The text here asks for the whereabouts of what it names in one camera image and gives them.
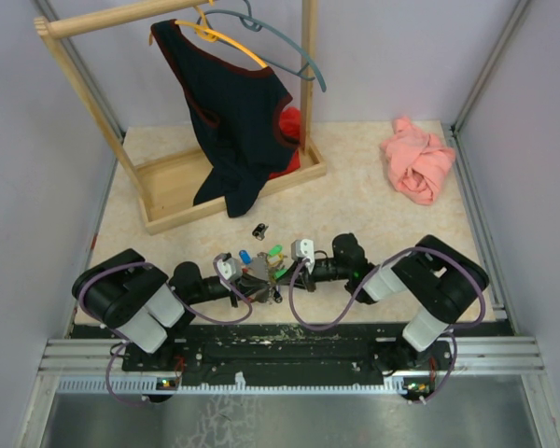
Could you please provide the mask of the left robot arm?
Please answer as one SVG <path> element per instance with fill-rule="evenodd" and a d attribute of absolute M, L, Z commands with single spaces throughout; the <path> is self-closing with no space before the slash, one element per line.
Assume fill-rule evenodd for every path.
<path fill-rule="evenodd" d="M 248 289 L 239 284 L 239 260 L 221 254 L 213 265 L 216 274 L 210 277 L 202 277 L 193 262 L 179 264 L 168 276 L 129 248 L 84 272 L 72 294 L 85 314 L 138 346 L 143 360 L 162 371 L 175 359 L 175 347 L 166 342 L 170 331 L 194 319 L 195 304 L 229 298 L 253 312 Z"/>

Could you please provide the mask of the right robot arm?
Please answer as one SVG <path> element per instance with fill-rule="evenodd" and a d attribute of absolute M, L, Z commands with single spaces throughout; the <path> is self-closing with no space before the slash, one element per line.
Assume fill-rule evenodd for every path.
<path fill-rule="evenodd" d="M 375 265 L 352 233 L 337 235 L 331 257 L 318 259 L 314 242 L 296 240 L 291 245 L 293 264 L 277 278 L 288 287 L 288 305 L 299 324 L 312 331 L 337 327 L 355 302 L 376 304 L 404 291 L 420 303 L 414 318 L 401 333 L 399 361 L 420 369 L 431 358 L 431 345 L 451 329 L 470 329 L 484 320 L 487 311 L 483 292 L 490 280 L 471 259 L 433 235 Z M 323 282 L 344 281 L 350 298 L 338 316 L 326 324 L 310 324 L 297 312 L 297 288 L 315 292 Z"/>

